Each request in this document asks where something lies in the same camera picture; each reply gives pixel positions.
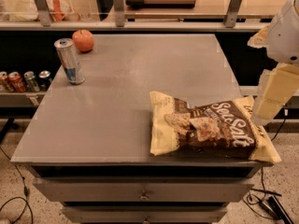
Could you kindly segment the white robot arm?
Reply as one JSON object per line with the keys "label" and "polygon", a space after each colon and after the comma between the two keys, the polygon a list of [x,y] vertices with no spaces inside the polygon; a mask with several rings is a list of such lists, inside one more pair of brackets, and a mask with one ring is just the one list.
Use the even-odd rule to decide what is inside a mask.
{"label": "white robot arm", "polygon": [[287,0],[270,24],[249,39],[253,48],[266,48],[277,66],[263,70],[251,120],[268,124],[299,90],[299,0]]}

